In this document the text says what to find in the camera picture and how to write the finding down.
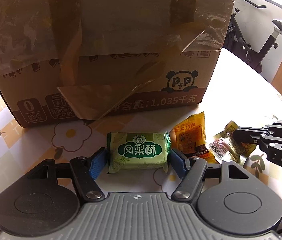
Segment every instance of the panda ear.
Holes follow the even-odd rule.
[[[174,71],[170,71],[170,72],[167,73],[166,77],[167,77],[168,79],[170,79],[170,78],[172,78],[175,74],[176,74],[176,73],[175,73]]]
[[[196,78],[198,76],[198,72],[196,70],[192,71],[191,76]]]

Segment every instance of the orange snack package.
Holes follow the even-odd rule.
[[[173,128],[177,148],[185,156],[198,156],[214,163],[214,155],[206,148],[204,112],[193,114]]]

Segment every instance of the metal screw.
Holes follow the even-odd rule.
[[[102,193],[99,192],[99,191],[96,191],[96,190],[92,190],[92,191],[89,191],[87,194],[86,194],[87,198],[90,198],[90,199],[99,199],[102,197]]]
[[[186,191],[176,191],[174,193],[175,197],[180,198],[180,199],[185,199],[190,197],[190,193]]]

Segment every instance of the table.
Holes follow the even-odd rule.
[[[62,163],[77,156],[91,156],[106,146],[108,132],[170,131],[189,115],[202,111],[205,112],[207,143],[210,143],[230,120],[248,127],[262,127],[273,120],[282,120],[282,96],[225,49],[221,51],[202,103],[197,106],[105,117],[89,125],[80,120],[23,129],[0,96],[0,192],[44,159],[54,158]],[[67,136],[69,130],[75,130],[76,136]],[[262,156],[265,162],[260,180],[282,198],[282,168],[268,162],[258,147],[253,155]],[[252,163],[248,160],[246,169],[254,174]],[[111,175],[105,167],[96,182],[105,194],[163,190],[171,195],[180,180],[171,167],[168,174],[158,169],[122,170]],[[70,179],[59,179],[59,184],[73,190]]]

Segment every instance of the green label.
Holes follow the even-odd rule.
[[[152,158],[162,152],[162,147],[154,142],[147,142],[143,135],[137,135],[133,142],[121,144],[118,153],[127,158]]]

